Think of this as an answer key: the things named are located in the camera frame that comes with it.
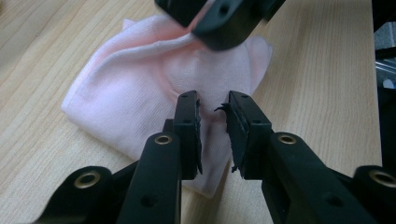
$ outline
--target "light wood surface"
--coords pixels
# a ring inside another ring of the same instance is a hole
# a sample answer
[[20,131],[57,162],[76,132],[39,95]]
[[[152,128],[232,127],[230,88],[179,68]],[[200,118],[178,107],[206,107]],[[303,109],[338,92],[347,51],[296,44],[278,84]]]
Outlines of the light wood surface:
[[[0,223],[39,217],[73,171],[131,161],[60,110],[92,53],[151,0],[4,0],[0,6]],[[254,99],[275,131],[300,135],[331,168],[380,164],[370,0],[287,0],[260,25],[274,47]],[[271,223],[261,183],[230,166],[214,199],[183,189],[182,223]]]

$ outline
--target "wood grain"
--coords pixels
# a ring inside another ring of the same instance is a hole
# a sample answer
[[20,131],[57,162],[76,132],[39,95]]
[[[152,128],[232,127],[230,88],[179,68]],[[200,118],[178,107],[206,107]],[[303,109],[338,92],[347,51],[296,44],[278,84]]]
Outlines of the wood grain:
[[[4,0],[0,5],[0,223],[39,217],[73,171],[131,161],[60,111],[92,53],[152,1]],[[276,131],[300,135],[335,170],[380,164],[371,1],[288,0],[259,26],[274,56],[254,98]],[[268,223],[261,183],[229,167],[214,199],[183,189],[182,223]]]

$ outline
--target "pink towel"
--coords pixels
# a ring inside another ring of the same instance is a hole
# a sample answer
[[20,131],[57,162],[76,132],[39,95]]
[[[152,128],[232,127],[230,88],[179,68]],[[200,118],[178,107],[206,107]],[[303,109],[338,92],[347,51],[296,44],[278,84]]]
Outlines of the pink towel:
[[225,116],[214,109],[230,90],[253,93],[271,47],[252,37],[237,48],[213,52],[165,16],[125,21],[123,28],[82,69],[63,112],[87,133],[138,160],[147,138],[173,118],[177,97],[197,91],[204,173],[183,184],[213,197],[232,154]]

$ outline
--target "screw hole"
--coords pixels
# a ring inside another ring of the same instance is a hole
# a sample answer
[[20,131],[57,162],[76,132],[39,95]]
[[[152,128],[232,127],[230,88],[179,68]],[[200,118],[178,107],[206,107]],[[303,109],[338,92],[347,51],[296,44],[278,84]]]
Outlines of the screw hole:
[[154,207],[159,202],[158,196],[155,194],[146,194],[140,200],[140,203],[145,207]]
[[293,145],[297,143],[297,140],[289,135],[282,134],[277,138],[281,143]]
[[223,17],[223,16],[227,15],[229,9],[230,9],[230,7],[228,5],[222,5],[219,10],[220,16]]
[[344,205],[343,201],[338,196],[331,193],[326,193],[323,198],[331,206],[342,207]]
[[160,135],[160,136],[156,137],[154,141],[158,145],[166,145],[166,144],[172,142],[172,138],[168,135]]
[[84,173],[80,175],[76,180],[75,180],[75,187],[78,189],[87,189],[89,187],[92,187],[95,185],[97,182],[100,180],[100,175],[96,171],[89,171],[87,173]]
[[369,176],[380,185],[389,188],[396,188],[396,178],[392,175],[378,170],[373,170],[370,172]]

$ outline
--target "pink cloth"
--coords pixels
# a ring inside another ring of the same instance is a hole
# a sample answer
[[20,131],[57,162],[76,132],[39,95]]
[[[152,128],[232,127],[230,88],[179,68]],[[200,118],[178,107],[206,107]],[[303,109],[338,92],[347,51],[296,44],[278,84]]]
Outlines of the pink cloth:
[[196,90],[201,100],[203,175],[183,184],[213,197],[231,157],[221,112],[228,92],[251,94],[272,54],[261,37],[213,52],[165,16],[125,21],[97,50],[67,93],[62,111],[94,137],[138,160],[149,136],[175,113],[177,97]]

